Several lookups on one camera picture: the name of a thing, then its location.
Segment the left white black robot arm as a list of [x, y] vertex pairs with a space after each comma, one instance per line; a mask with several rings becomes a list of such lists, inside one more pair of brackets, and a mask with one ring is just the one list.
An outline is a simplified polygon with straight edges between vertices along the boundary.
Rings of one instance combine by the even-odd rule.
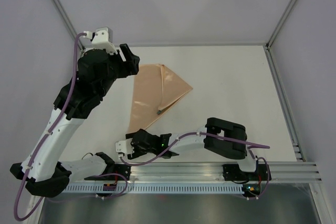
[[22, 163], [11, 166], [10, 172], [26, 182], [34, 196], [53, 198], [68, 184], [82, 179], [114, 177], [115, 162], [98, 152], [88, 159], [73, 162], [59, 160], [69, 140], [120, 78], [139, 72], [140, 58], [127, 44], [114, 54], [104, 49], [91, 49], [75, 64], [75, 76], [64, 86], [54, 101], [49, 123], [34, 151]]

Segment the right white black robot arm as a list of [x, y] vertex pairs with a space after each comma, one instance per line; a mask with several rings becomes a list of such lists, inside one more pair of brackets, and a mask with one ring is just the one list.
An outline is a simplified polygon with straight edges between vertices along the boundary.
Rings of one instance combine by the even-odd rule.
[[230, 121], [208, 118], [204, 126], [195, 132], [154, 135], [144, 129], [126, 135], [130, 149], [124, 155], [133, 160], [146, 154], [170, 159], [184, 152], [205, 149], [218, 156], [236, 161], [234, 170], [224, 172], [228, 181], [244, 184], [258, 179], [259, 168], [247, 141], [246, 128]]

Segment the peach cloth napkin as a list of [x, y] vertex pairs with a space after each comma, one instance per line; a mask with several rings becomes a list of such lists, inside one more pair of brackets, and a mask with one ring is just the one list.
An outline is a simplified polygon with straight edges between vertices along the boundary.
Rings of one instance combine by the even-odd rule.
[[[139, 66], [134, 78], [128, 133], [147, 129], [193, 88], [163, 64]], [[165, 109], [157, 115], [158, 110]]]

